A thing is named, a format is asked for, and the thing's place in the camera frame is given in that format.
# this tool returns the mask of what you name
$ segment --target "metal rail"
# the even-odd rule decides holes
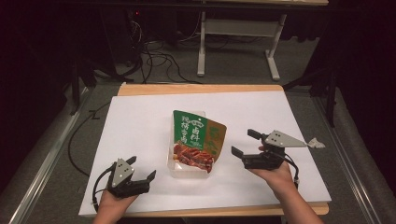
[[[86,103],[90,95],[91,92],[88,91],[88,88],[85,88],[82,91],[81,96],[83,99],[80,108],[82,108],[82,106]],[[62,155],[64,141],[66,140],[67,135],[69,135],[69,133],[73,129],[79,117],[79,114],[80,112],[78,110],[74,116],[71,116],[69,118],[69,121],[67,122],[64,131],[59,136],[58,141],[56,141],[49,150],[49,154],[47,155],[46,159],[44,159],[43,164],[35,175],[35,179],[23,196],[20,205],[18,206],[9,223],[19,224],[27,222],[28,217],[30,216],[35,207],[35,203],[39,199],[41,192],[43,191],[48,180],[50,179],[50,175],[55,168],[57,161]]]
[[[341,140],[337,135],[337,132],[333,127],[331,127],[329,121],[326,119],[325,108],[323,103],[320,101],[318,97],[313,97],[313,102],[319,114],[321,115],[321,118],[326,124],[326,127],[330,133],[332,141],[335,143],[336,154],[340,159],[341,167],[346,175],[346,179],[348,180],[353,193],[355,194],[356,200],[358,201],[358,204],[361,207],[361,211],[363,212],[363,215],[367,220],[367,223],[370,224],[382,223],[381,220],[379,219],[378,214],[375,211],[374,206],[371,203],[366,188],[362,184],[358,174],[355,171],[355,168],[352,165],[352,162],[350,161],[347,155],[346,149],[343,147]]]

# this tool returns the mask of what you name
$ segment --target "white board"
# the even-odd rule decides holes
[[[205,111],[227,126],[223,149],[207,179],[175,179],[166,166],[173,110]],[[117,158],[137,157],[132,180],[157,170],[149,193],[140,195],[127,213],[279,204],[271,189],[247,171],[231,146],[257,154],[260,141],[247,136],[279,130],[304,138],[283,91],[194,93],[113,97],[79,214],[92,216],[92,189],[99,174]],[[299,191],[308,202],[331,197],[307,147],[286,148],[300,169]],[[98,189],[107,182],[106,175]]]

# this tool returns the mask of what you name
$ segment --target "food package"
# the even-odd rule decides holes
[[[219,158],[226,126],[205,112],[175,110],[172,117],[168,168],[175,178],[206,178]]]

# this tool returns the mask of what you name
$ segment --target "meat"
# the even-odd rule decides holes
[[[201,151],[195,147],[176,144],[174,146],[174,153],[177,154],[177,159],[184,164],[207,170],[208,173],[212,171],[214,158],[205,151]]]

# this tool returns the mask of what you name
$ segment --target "wooden table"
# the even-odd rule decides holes
[[[118,96],[229,91],[283,91],[283,89],[278,85],[122,85]],[[326,215],[329,212],[329,205],[327,203],[311,203],[310,205],[318,215]],[[280,205],[148,212],[139,213],[138,215],[126,214],[127,217],[236,217],[282,215],[284,214]]]

